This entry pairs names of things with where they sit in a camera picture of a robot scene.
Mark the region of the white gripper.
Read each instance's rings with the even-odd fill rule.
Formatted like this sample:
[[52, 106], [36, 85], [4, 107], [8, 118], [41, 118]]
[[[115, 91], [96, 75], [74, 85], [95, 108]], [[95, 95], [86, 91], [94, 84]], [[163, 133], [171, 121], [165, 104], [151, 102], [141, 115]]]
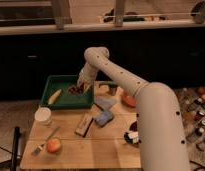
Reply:
[[78, 89], [81, 92], [86, 93], [91, 88], [94, 79], [95, 75], [93, 74], [93, 72], [89, 68], [83, 67], [79, 73], [77, 80]]

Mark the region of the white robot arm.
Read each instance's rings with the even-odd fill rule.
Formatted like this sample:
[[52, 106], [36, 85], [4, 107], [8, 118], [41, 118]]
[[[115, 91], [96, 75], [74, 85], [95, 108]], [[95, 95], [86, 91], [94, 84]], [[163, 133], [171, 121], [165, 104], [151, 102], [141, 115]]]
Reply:
[[109, 60], [106, 47], [89, 47], [78, 85], [87, 90], [101, 70], [136, 100], [143, 171], [191, 171], [178, 99], [167, 85], [151, 82]]

